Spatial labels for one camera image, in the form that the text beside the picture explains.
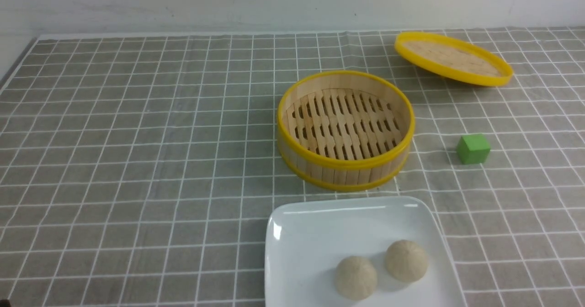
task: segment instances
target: gray checkered tablecloth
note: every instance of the gray checkered tablecloth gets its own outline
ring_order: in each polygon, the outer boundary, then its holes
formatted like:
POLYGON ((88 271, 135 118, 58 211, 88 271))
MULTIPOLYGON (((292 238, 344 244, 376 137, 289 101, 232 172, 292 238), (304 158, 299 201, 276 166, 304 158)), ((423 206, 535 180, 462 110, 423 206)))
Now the gray checkered tablecloth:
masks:
POLYGON ((261 307, 286 203, 409 195, 433 211, 468 307, 585 303, 585 28, 439 34, 516 77, 476 88, 412 66, 399 32, 39 40, 0 94, 0 298, 16 307, 261 307), (388 184, 334 193, 274 148, 297 80, 361 70, 410 99, 388 184), (462 134, 492 146, 461 165, 462 134))

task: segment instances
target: yellow rim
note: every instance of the yellow rim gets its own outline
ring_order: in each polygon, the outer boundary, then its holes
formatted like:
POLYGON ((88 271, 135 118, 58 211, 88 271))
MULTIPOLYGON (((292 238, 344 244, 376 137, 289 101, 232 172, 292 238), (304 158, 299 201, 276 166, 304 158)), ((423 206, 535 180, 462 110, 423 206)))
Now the yellow rim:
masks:
POLYGON ((332 191, 340 191, 340 192, 365 191, 366 189, 378 187, 378 186, 384 184, 385 182, 387 182, 388 180, 391 180, 394 176, 396 176, 400 172, 400 170, 404 167, 404 164, 406 163, 406 161, 408 159, 408 154, 407 154, 406 157, 404 157, 402 163, 400 163, 399 166, 396 168, 396 170, 394 170, 393 172, 391 172, 390 174, 388 174, 384 178, 381 178, 380 180, 376 180, 374 182, 368 182, 367 184, 361 184, 361 185, 335 185, 335 184, 330 184, 328 182, 323 182, 321 180, 316 180, 314 178, 311 178, 310 176, 307 176, 307 174, 305 174, 305 173, 301 172, 299 169, 295 168, 288 161, 288 159, 284 156, 282 151, 280 151, 280 155, 282 155, 282 159, 284 160, 284 163, 290 168, 290 170, 292 170, 297 176, 301 177, 301 179, 303 179, 307 182, 310 182, 311 184, 313 184, 315 186, 330 189, 332 191))
POLYGON ((390 84, 388 81, 383 80, 375 75, 366 74, 366 73, 362 73, 362 72, 356 72, 353 70, 335 70, 332 72, 323 72, 323 73, 319 73, 319 74, 314 74, 314 75, 311 75, 307 78, 300 80, 299 82, 297 82, 296 84, 291 86, 291 88, 289 88, 286 91, 286 93, 284 93, 284 96, 282 96, 282 99, 280 99, 280 103, 278 103, 278 111, 276 113, 276 122, 278 124, 278 132, 282 135, 286 144, 288 146, 290 146, 301 157, 303 157, 304 159, 306 159, 307 161, 309 161, 311 163, 321 165, 322 167, 335 168, 335 169, 348 169, 348 170, 362 169, 362 168, 374 168, 374 167, 377 167, 378 165, 384 164, 384 163, 388 162, 389 160, 393 159, 394 157, 396 157, 396 155, 398 155, 405 148, 407 148, 408 145, 410 145, 410 142, 412 140, 412 136, 414 135, 414 126, 415 126, 414 111, 412 110, 412 105, 410 105, 410 101, 408 101, 407 97, 398 88, 396 88, 394 85, 390 84), (308 149, 303 148, 303 146, 301 146, 296 141, 294 141, 292 136, 286 130, 284 130, 284 123, 282 122, 282 118, 281 118, 280 114, 282 114, 282 112, 285 111, 284 110, 284 101, 288 97, 288 95, 290 95, 292 93, 292 91, 294 91, 299 85, 303 84, 304 82, 307 82, 307 81, 315 79, 315 78, 320 78, 322 76, 335 75, 335 74, 350 74, 350 75, 358 75, 358 76, 365 76, 366 78, 371 78, 372 80, 376 80, 376 81, 382 83, 383 85, 386 85, 388 88, 393 89, 401 97, 401 99, 403 99, 404 103, 408 107, 408 113, 410 115, 411 120, 410 120, 410 125, 408 127, 408 131, 407 131, 406 135, 404 136, 403 140, 396 147, 387 151, 386 153, 383 153, 382 155, 378 155, 378 156, 372 157, 370 159, 359 159, 359 160, 351 160, 351 161, 345 160, 345 159, 331 159, 328 157, 321 156, 317 153, 313 153, 313 152, 309 151, 308 149))
POLYGON ((444 76, 445 78, 466 82, 468 84, 483 86, 501 86, 507 84, 514 74, 514 70, 512 70, 512 67, 510 67, 510 65, 508 65, 508 63, 506 63, 500 57, 493 55, 493 53, 490 53, 485 49, 477 47, 476 45, 472 45, 471 43, 467 43, 451 37, 439 36, 437 34, 424 32, 401 33, 396 37, 395 49, 399 53, 399 55, 404 57, 404 59, 412 62, 417 66, 420 66, 435 74, 444 76), (496 67, 503 76, 485 76, 473 74, 469 72, 463 72, 462 70, 454 69, 445 65, 441 65, 429 59, 421 57, 420 55, 404 47, 404 42, 408 41, 431 41, 441 43, 443 45, 448 45, 452 48, 460 49, 468 53, 472 53, 473 55, 476 55, 477 57, 484 59, 485 61, 489 62, 491 65, 496 67))

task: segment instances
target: yellow lid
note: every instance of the yellow lid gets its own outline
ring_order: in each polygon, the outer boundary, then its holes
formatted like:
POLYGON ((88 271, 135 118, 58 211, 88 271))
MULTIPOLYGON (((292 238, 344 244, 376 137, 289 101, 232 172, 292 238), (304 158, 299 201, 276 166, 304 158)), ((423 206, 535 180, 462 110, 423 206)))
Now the yellow lid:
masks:
POLYGON ((514 71, 489 51, 455 38, 424 32, 404 32, 395 43, 406 60, 430 72, 483 86, 507 84, 514 71))

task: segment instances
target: wooden block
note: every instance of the wooden block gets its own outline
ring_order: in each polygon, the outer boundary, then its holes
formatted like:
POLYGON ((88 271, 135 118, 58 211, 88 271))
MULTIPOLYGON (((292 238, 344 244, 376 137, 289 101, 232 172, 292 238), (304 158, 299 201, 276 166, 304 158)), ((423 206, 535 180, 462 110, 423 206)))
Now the wooden block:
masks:
POLYGON ((462 136, 457 144, 457 155, 463 164, 484 163, 489 150, 489 142, 483 134, 462 136))

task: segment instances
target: green cube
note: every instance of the green cube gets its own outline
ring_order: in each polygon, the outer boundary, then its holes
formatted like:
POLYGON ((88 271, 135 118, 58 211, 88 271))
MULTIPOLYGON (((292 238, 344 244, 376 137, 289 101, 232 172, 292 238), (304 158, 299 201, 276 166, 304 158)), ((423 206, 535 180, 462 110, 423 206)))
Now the green cube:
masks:
POLYGON ((461 136, 457 144, 457 155, 463 164, 484 163, 489 149, 489 142, 483 134, 468 134, 461 136))

